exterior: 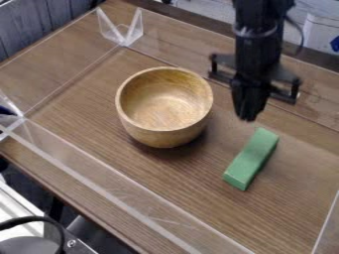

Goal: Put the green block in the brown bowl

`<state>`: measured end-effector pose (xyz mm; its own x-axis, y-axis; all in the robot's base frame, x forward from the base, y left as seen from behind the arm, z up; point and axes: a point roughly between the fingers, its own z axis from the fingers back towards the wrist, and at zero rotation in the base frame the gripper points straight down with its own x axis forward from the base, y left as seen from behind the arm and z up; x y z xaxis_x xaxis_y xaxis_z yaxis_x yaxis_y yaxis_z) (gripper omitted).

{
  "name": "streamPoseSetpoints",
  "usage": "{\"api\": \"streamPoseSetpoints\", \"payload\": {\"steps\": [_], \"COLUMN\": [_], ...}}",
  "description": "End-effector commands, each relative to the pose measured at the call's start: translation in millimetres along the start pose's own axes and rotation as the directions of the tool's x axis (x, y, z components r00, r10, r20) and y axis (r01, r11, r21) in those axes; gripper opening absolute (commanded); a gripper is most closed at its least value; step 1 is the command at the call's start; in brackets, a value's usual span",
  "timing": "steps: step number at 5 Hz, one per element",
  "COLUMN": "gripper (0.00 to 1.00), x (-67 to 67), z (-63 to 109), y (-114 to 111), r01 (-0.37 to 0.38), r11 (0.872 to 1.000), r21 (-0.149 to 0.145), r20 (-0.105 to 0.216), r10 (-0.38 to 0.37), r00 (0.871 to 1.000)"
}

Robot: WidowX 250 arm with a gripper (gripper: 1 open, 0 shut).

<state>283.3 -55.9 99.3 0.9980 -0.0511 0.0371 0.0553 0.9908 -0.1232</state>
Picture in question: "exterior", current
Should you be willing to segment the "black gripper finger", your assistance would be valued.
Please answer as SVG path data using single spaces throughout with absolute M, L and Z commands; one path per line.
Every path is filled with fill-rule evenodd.
M 237 116 L 247 118 L 247 90 L 239 82 L 232 83 L 232 99 Z
M 247 93 L 247 120 L 255 121 L 256 116 L 263 112 L 269 90 L 267 87 L 251 87 Z

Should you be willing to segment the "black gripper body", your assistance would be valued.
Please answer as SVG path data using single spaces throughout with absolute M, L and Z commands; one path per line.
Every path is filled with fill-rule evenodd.
M 285 103 L 296 102 L 300 78 L 280 64 L 281 29 L 235 29 L 236 49 L 232 55 L 213 53 L 209 56 L 209 78 L 232 83 L 244 89 L 267 87 L 269 97 Z

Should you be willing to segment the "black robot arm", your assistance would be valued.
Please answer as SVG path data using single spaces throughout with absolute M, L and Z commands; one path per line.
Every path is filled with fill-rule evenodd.
M 233 33 L 235 53 L 211 54 L 209 78 L 231 86 L 239 118 L 252 122 L 272 97 L 293 104 L 300 77 L 280 63 L 283 26 L 297 24 L 287 12 L 293 0 L 232 0 L 236 10 Z

